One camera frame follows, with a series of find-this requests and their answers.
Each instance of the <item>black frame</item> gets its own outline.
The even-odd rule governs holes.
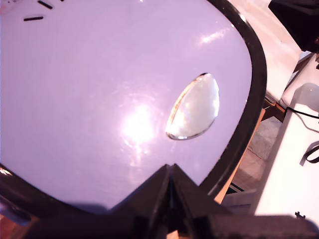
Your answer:
[[[205,193],[215,197],[235,170],[255,130],[266,95],[267,65],[258,36],[251,25],[241,18],[240,12],[227,0],[208,1],[238,30],[246,43],[252,63],[252,79],[244,112],[220,159],[200,184]]]
[[[239,31],[245,40],[252,62],[251,87],[244,112],[219,161],[200,184],[200,188],[205,193],[216,196],[236,168],[258,122],[266,94],[267,67],[265,54],[256,33],[249,23],[240,17],[235,7],[227,0],[208,1]],[[9,172],[9,174],[0,173],[1,195],[18,208],[39,218],[57,216],[62,213],[85,213],[41,192],[2,164],[0,164],[1,168]]]

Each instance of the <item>black object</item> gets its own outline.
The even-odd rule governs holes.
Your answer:
[[[309,162],[309,163],[318,163],[319,162],[319,157],[312,159],[312,160],[308,160],[308,157],[310,155],[312,155],[314,152],[319,150],[319,144],[313,148],[311,148],[308,152],[305,153],[304,157],[305,159]]]
[[[298,114],[304,115],[304,116],[308,116],[308,117],[311,117],[311,118],[319,119],[319,116],[313,116],[313,115],[307,114],[305,112],[297,111],[294,108],[291,108],[289,106],[286,108],[284,116],[286,116],[288,110],[290,110],[290,111],[292,111],[294,113],[298,113]]]
[[[272,0],[269,8],[300,49],[319,53],[319,0]]]
[[[25,18],[24,21],[34,21],[34,20],[42,20],[43,16],[35,16],[35,17],[28,17]]]
[[[177,166],[165,165],[108,215],[69,215],[33,224],[25,239],[318,238],[315,225],[291,217],[233,216]]]
[[[41,4],[42,6],[45,6],[48,9],[53,9],[53,7],[50,4],[47,4],[46,2],[43,2],[41,0],[38,1],[39,4]]]
[[[230,183],[231,186],[235,187],[236,189],[238,189],[240,192],[244,192],[244,189],[238,187],[236,184],[234,183]]]
[[[306,219],[306,216],[305,215],[301,216],[299,211],[295,212],[295,215],[297,218]]]
[[[38,218],[85,213],[41,192],[0,164],[0,199],[6,205]]]

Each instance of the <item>black marking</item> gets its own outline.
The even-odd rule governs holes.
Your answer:
[[[43,19],[43,16],[28,17],[28,18],[25,18],[24,21],[34,21],[34,20],[41,20],[41,19]]]
[[[295,213],[295,215],[296,215],[297,218],[302,218],[302,219],[305,219],[305,218],[306,218],[305,215],[301,216],[301,215],[300,215],[300,212]]]
[[[236,184],[230,183],[230,185],[233,186],[234,188],[237,188],[239,191],[244,192],[244,189],[238,187]]]
[[[50,10],[53,8],[51,5],[47,4],[46,2],[40,1],[40,0],[38,1],[38,3],[41,4],[42,6],[47,7]]]

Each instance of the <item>floor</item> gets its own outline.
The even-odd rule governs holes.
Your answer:
[[[244,191],[258,187],[281,124],[274,117],[260,123],[232,183]]]

